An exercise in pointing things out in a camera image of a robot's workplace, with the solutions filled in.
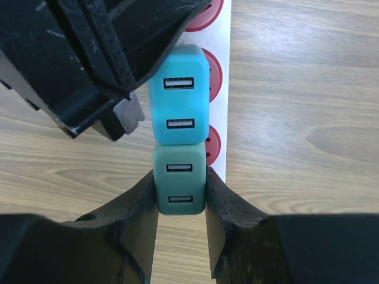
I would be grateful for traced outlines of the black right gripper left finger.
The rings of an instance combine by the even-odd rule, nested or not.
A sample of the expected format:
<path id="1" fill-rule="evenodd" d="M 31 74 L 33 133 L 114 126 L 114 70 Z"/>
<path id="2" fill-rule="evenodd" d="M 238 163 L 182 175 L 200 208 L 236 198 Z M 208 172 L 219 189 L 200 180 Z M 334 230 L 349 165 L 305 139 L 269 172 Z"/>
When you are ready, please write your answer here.
<path id="1" fill-rule="evenodd" d="M 149 283 L 158 225 L 148 173 L 75 221 L 1 215 L 2 283 Z"/>

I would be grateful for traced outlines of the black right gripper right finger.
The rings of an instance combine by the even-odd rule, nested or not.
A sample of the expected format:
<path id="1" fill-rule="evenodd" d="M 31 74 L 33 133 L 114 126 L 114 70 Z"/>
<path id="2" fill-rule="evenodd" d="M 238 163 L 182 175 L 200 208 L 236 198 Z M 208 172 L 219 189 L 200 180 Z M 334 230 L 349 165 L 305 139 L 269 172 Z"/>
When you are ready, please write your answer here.
<path id="1" fill-rule="evenodd" d="M 377 283 L 378 215 L 269 215 L 207 169 L 211 277 L 217 283 Z"/>

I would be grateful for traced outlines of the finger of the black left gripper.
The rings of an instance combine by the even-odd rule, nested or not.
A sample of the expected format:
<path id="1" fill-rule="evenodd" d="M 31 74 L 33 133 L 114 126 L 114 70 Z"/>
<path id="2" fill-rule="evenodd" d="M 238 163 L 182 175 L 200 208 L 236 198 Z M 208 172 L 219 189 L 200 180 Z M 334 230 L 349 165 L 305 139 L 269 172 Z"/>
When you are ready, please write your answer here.
<path id="1" fill-rule="evenodd" d="M 162 65 L 188 24 L 210 1 L 80 1 L 112 73 L 91 73 L 109 97 L 128 98 Z"/>

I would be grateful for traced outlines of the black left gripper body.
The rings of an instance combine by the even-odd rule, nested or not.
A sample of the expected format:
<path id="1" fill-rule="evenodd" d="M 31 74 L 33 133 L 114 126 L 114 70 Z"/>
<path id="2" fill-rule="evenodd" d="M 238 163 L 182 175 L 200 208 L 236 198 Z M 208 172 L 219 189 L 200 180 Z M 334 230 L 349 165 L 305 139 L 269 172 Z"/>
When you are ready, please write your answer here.
<path id="1" fill-rule="evenodd" d="M 144 120 L 133 75 L 110 26 L 88 1 L 2 1 L 1 83 L 69 137 L 116 141 Z"/>

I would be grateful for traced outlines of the teal blue USB charger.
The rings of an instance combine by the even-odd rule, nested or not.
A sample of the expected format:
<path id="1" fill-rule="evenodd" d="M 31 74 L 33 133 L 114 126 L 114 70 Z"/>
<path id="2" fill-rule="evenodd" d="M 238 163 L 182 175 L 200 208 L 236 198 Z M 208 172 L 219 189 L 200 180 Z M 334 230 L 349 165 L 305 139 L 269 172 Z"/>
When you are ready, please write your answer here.
<path id="1" fill-rule="evenodd" d="M 198 144 L 209 133 L 210 66 L 196 45 L 176 46 L 148 81 L 155 140 Z"/>

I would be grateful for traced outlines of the white power strip red sockets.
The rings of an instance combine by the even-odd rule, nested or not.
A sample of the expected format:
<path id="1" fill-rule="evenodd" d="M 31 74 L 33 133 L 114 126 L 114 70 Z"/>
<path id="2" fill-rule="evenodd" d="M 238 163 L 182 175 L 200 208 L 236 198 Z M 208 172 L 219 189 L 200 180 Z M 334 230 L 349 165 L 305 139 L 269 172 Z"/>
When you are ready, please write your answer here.
<path id="1" fill-rule="evenodd" d="M 178 45 L 201 47 L 210 66 L 209 135 L 205 141 L 207 165 L 226 179 L 227 117 L 229 100 L 231 0 L 211 1 L 179 38 Z"/>

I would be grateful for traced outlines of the green USB charger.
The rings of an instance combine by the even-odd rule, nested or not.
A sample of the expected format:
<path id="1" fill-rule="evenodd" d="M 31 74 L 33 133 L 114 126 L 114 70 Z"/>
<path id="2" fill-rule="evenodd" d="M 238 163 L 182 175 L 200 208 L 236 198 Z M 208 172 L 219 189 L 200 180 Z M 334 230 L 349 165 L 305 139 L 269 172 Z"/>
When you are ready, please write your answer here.
<path id="1" fill-rule="evenodd" d="M 153 177 L 158 211 L 163 215 L 198 215 L 205 208 L 205 144 L 155 144 Z"/>

